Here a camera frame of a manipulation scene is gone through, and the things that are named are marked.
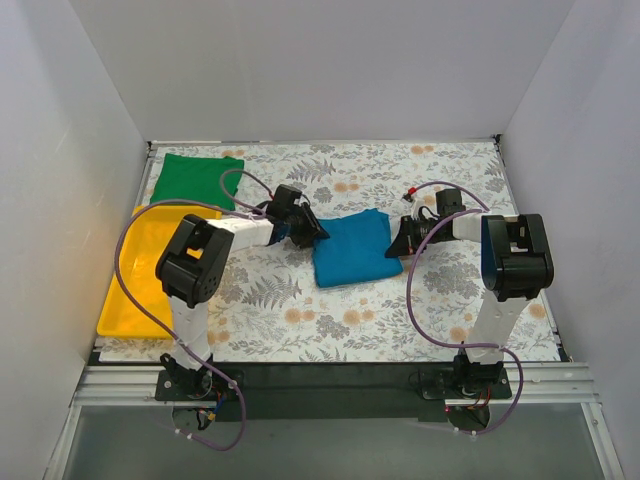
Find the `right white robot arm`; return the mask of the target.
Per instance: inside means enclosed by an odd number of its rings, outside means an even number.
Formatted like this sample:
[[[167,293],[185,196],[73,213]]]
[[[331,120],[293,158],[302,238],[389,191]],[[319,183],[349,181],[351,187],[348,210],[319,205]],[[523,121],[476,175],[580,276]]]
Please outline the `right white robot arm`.
[[[449,182],[441,187],[434,211],[419,206],[401,218],[385,255],[418,259],[432,244],[476,242],[485,291],[467,338],[450,346],[456,352],[453,360],[419,369],[411,381],[428,400],[490,395],[506,399],[506,343],[521,313],[554,279],[544,222],[538,214],[493,214],[484,203],[469,209],[463,203],[467,189]]]

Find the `blue t shirt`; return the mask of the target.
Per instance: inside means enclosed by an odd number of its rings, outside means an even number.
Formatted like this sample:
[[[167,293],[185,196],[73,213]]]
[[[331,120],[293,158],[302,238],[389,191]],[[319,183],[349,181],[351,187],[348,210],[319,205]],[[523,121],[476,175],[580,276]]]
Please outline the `blue t shirt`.
[[[391,245],[389,216],[377,209],[334,219],[321,219],[329,234],[313,247],[314,276],[319,288],[383,280],[399,275],[403,265],[387,258]]]

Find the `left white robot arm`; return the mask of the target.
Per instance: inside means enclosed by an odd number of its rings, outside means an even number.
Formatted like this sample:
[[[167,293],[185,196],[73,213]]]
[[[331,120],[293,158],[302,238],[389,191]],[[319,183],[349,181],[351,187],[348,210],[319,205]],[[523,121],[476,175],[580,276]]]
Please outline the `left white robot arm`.
[[[218,290],[231,253],[271,246],[285,238],[310,248],[330,234],[321,226],[302,192],[280,185],[272,199],[240,217],[204,219],[188,214],[178,224],[156,265],[155,275],[169,299],[173,331],[172,354],[161,357],[171,384],[192,399],[213,388],[203,362],[212,361],[208,342],[208,302]]]

